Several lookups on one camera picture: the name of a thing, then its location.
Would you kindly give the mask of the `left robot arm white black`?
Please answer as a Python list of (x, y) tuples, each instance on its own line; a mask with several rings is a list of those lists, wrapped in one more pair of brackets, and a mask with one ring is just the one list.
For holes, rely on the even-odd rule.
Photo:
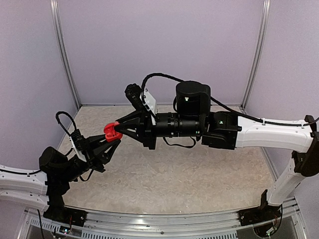
[(49, 146), (39, 158), (38, 170), (0, 167), (0, 198), (43, 211), (43, 216), (64, 224), (81, 226), (86, 211), (65, 206), (63, 195), (70, 182), (84, 181), (85, 172), (104, 172), (119, 146), (122, 134), (115, 131), (118, 122), (105, 126), (101, 135), (85, 138), (76, 127), (68, 136), (75, 154), (68, 158)]

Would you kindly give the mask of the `red round charging case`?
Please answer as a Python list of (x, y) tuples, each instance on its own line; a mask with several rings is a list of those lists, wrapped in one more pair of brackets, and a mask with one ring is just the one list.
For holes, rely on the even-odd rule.
[(107, 142), (112, 142), (118, 139), (122, 139), (123, 134), (115, 131), (115, 126), (119, 125), (119, 122), (109, 123), (104, 127), (105, 139)]

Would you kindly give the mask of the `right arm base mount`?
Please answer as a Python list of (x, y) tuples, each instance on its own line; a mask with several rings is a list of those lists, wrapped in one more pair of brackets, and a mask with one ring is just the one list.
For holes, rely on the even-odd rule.
[(268, 190), (265, 190), (262, 193), (259, 206), (238, 211), (242, 227), (263, 223), (253, 227), (255, 235), (262, 239), (274, 235), (280, 228), (283, 218), (283, 205), (270, 206), (267, 201), (267, 192)]

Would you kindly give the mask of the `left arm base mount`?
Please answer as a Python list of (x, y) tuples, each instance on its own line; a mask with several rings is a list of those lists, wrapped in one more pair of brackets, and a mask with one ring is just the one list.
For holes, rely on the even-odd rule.
[(70, 226), (84, 226), (87, 218), (86, 211), (66, 207), (61, 195), (48, 196), (48, 199), (48, 209), (43, 213), (43, 216), (46, 219), (68, 224)]

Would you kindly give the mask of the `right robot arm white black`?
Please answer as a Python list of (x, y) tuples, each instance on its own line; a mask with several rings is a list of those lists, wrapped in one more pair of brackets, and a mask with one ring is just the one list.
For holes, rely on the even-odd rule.
[(306, 116), (302, 120), (259, 119), (224, 106), (212, 112), (208, 85), (176, 80), (174, 112), (158, 113), (154, 97), (146, 89), (146, 76), (141, 85), (130, 84), (126, 97), (135, 111), (118, 119), (115, 131), (127, 135), (149, 149), (154, 149), (159, 137), (195, 137), (203, 145), (234, 150), (244, 147), (289, 149), (292, 158), (275, 184), (262, 195), (255, 217), (265, 221), (287, 196), (307, 177), (319, 172), (319, 132), (317, 120)]

